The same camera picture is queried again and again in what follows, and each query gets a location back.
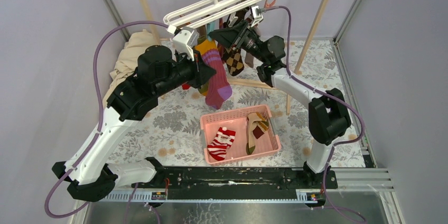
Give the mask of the magenta yellow sock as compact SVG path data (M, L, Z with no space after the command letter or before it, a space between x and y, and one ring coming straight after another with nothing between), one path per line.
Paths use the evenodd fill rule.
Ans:
M208 81L209 90L205 97L206 104L214 109L220 109L222 104L232 96L232 88L227 80L221 56L214 40L205 38L196 47L204 62L216 70L216 74Z

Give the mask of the red white santa sock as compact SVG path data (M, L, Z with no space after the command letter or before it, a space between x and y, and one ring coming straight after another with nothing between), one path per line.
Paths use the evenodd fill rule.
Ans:
M223 161L226 158L227 150L235 141L236 131L226 127L220 127L213 140L207 145L207 152L216 161Z

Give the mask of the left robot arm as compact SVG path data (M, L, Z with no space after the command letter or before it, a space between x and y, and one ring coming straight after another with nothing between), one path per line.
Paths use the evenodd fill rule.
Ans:
M74 199L87 202L97 202L125 185L160 186L163 167L155 158L127 164L110 164L108 158L162 95L185 83L199 88L215 74L198 51L189 57L163 45L148 47L137 58L135 71L107 99L100 130L90 134L72 159L55 163L53 173L69 183L67 190Z

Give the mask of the beige striped patchwork sock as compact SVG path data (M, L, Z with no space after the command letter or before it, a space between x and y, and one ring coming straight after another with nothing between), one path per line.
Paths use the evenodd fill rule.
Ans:
M262 137L269 129L269 122L263 114L259 112L250 113L246 117L247 143L246 153L252 155L256 148L256 139Z

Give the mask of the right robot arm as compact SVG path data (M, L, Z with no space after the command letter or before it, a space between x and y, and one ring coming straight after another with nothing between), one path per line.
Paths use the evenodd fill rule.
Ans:
M209 36L227 49L242 49L261 61L257 74L261 82L281 90L308 109L309 131L314 139L311 155L303 165L303 181L318 187L328 174L334 145L351 126L342 92L333 88L322 91L299 81L282 61L286 57L285 41L274 35L263 41L242 21L233 27L211 31Z

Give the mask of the grey sock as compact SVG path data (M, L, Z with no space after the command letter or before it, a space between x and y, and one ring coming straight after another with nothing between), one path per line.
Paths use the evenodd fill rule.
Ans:
M245 55L245 64L248 65L250 68L254 67L254 56L248 52Z

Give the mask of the green striped sock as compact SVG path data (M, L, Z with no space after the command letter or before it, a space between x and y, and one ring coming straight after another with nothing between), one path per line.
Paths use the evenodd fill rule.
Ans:
M203 95L204 97L207 96L208 94L208 90L209 90L209 83L205 83L204 85L202 85L200 88L198 88L198 92Z

